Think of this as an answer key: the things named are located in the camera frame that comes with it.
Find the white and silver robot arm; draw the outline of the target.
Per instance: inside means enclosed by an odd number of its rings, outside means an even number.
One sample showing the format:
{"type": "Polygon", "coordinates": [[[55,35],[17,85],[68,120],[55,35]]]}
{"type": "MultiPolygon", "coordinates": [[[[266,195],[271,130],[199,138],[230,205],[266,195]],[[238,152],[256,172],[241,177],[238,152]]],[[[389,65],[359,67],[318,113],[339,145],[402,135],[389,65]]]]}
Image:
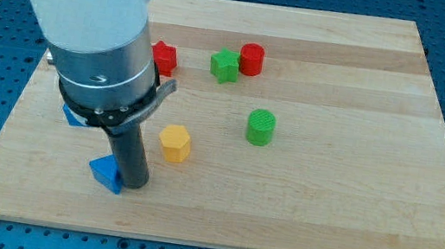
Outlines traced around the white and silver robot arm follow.
{"type": "Polygon", "coordinates": [[[116,127],[154,103],[150,0],[30,0],[61,96],[89,125],[116,127]]]}

